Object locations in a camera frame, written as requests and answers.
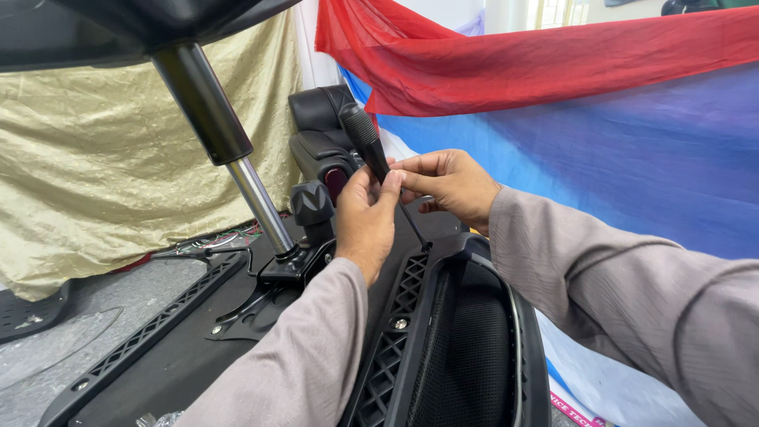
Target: gold fabric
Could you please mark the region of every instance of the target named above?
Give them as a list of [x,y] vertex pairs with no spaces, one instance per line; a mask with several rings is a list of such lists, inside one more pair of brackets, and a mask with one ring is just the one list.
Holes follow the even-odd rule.
[[[203,48],[278,210],[300,176],[288,148],[293,17]],[[21,298],[252,217],[152,64],[0,74],[0,282]]]

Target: person's left hand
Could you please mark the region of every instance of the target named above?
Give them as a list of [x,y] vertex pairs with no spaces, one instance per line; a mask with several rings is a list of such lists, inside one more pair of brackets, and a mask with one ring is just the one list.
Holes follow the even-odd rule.
[[380,184],[367,166],[357,170],[337,199],[335,256],[353,261],[372,286],[395,237],[395,205],[403,172],[392,170]]

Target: person's right hand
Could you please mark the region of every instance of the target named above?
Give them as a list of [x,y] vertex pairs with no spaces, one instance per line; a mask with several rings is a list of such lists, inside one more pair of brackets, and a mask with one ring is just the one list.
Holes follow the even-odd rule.
[[463,150],[442,150],[411,157],[390,165],[406,171],[403,203],[422,196],[434,199],[419,206],[419,212],[447,210],[464,224],[488,236],[490,207],[502,186]]

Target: hand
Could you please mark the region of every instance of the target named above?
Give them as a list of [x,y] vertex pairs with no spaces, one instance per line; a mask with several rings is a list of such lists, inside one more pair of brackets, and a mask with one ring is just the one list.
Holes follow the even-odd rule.
[[482,166],[463,150],[442,150],[411,157],[390,165],[403,169],[403,203],[422,196],[433,196],[419,206],[419,212],[447,210],[464,224],[488,236],[490,207],[501,191]]
[[395,204],[403,172],[390,171],[380,188],[367,166],[362,166],[337,199],[336,257],[347,258],[361,269],[367,288],[380,275],[395,237]]

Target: gray kurta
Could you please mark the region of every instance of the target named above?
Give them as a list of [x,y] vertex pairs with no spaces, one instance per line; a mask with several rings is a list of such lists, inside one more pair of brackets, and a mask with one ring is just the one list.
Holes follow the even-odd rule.
[[[493,202],[490,247],[502,278],[570,337],[658,378],[708,425],[759,425],[759,261],[687,251],[510,188]],[[176,426],[334,426],[366,321],[361,272],[336,258]]]

